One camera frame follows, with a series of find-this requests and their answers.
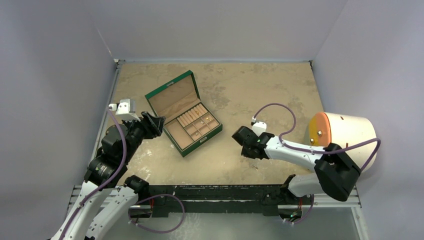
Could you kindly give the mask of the green jewelry box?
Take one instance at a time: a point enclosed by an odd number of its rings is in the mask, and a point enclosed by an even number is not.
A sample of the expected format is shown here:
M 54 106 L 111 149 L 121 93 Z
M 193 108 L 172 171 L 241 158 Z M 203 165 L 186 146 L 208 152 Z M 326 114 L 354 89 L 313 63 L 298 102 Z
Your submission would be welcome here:
M 191 70 L 149 92 L 145 98 L 156 116 L 165 117 L 165 134 L 166 123 L 198 103 L 203 103 L 195 75 Z

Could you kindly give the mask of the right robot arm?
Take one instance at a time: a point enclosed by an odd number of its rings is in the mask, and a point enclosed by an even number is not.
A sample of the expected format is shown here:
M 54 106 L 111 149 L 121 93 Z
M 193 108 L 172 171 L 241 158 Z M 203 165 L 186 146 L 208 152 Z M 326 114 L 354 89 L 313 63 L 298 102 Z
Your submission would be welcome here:
M 293 204 L 314 194 L 326 194 L 340 202 L 348 200 L 362 173 L 358 164 L 338 144 L 306 146 L 284 141 L 259 128 L 241 126 L 232 138 L 241 156 L 255 160 L 281 160 L 310 170 L 290 175 L 281 185 L 154 185 L 152 193 L 167 193 L 185 202 L 259 202 L 261 205 Z

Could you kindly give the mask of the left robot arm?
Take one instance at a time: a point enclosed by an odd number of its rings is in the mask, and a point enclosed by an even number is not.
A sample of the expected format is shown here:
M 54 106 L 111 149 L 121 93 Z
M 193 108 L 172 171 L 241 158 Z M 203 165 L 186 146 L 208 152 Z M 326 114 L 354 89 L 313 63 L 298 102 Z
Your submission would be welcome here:
M 83 177 L 76 203 L 52 237 L 54 240 L 85 239 L 102 203 L 127 171 L 127 165 L 142 141 L 161 136 L 166 121 L 164 116 L 153 116 L 146 111 L 141 113 L 141 119 L 122 122 L 111 110 L 107 114 L 114 124 L 101 139 L 101 146 Z

